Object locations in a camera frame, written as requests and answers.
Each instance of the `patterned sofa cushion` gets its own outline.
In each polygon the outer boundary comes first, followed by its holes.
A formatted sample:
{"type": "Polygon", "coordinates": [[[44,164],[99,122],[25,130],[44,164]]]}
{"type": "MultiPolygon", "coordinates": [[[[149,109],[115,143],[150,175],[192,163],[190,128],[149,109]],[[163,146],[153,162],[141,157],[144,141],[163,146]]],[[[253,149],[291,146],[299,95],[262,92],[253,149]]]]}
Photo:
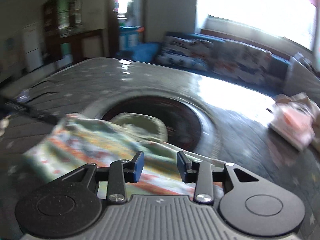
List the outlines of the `patterned sofa cushion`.
{"type": "Polygon", "coordinates": [[[225,43],[224,39],[214,37],[214,36],[203,35],[203,34],[196,34],[196,33],[167,32],[165,36],[172,36],[172,37],[177,37],[185,40],[210,41],[214,46],[214,50],[212,51],[211,56],[215,59],[218,58],[219,51],[223,43],[225,43]]]}
{"type": "Polygon", "coordinates": [[[207,59],[211,57],[213,51],[213,44],[210,41],[166,36],[156,61],[162,65],[208,71],[207,59]]]}
{"type": "Polygon", "coordinates": [[[247,83],[262,85],[271,60],[271,52],[245,43],[226,40],[212,71],[247,83]]]}

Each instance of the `gray table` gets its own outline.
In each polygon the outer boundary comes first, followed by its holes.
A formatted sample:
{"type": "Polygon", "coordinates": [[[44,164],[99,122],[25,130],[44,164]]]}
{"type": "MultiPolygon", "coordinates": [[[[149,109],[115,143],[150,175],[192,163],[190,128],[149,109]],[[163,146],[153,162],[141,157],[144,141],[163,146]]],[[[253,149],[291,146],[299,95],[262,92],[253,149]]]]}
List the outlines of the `gray table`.
{"type": "MultiPolygon", "coordinates": [[[[98,99],[148,88],[192,98],[213,117],[221,145],[213,157],[234,162],[294,192],[306,207],[299,235],[320,238],[320,164],[317,153],[308,148],[298,153],[267,128],[272,115],[265,109],[273,100],[258,92],[221,80],[163,66],[95,58],[57,73],[35,87],[31,96],[58,92],[32,102],[39,110],[62,115],[83,112],[98,99]]],[[[17,199],[42,182],[21,160],[21,154],[40,142],[52,127],[25,117],[14,117],[1,138],[1,184],[9,190],[0,194],[1,225],[17,229],[13,209],[17,199]]],[[[0,236],[17,238],[0,227],[0,236]]]]}

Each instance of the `pink package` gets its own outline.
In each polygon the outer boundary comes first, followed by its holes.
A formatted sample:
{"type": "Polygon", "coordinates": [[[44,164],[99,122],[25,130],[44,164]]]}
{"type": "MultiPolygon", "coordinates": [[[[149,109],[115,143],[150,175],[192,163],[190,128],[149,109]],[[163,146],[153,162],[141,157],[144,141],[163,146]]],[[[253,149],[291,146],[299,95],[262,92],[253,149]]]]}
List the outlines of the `pink package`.
{"type": "Polygon", "coordinates": [[[274,119],[269,127],[286,139],[299,151],[306,148],[313,140],[313,116],[299,103],[277,104],[274,119]]]}

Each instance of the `white wall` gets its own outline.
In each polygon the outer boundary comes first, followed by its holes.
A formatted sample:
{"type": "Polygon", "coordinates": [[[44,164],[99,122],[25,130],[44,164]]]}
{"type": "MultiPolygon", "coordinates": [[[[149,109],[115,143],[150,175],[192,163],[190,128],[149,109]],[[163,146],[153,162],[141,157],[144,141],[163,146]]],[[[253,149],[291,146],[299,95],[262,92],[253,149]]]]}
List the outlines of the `white wall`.
{"type": "Polygon", "coordinates": [[[195,33],[200,33],[207,20],[210,3],[208,0],[197,0],[195,33]]]}
{"type": "Polygon", "coordinates": [[[105,4],[105,0],[81,0],[82,23],[86,30],[98,30],[106,27],[105,4]]]}
{"type": "Polygon", "coordinates": [[[166,31],[193,33],[196,0],[147,0],[146,41],[162,41],[166,31]]]}

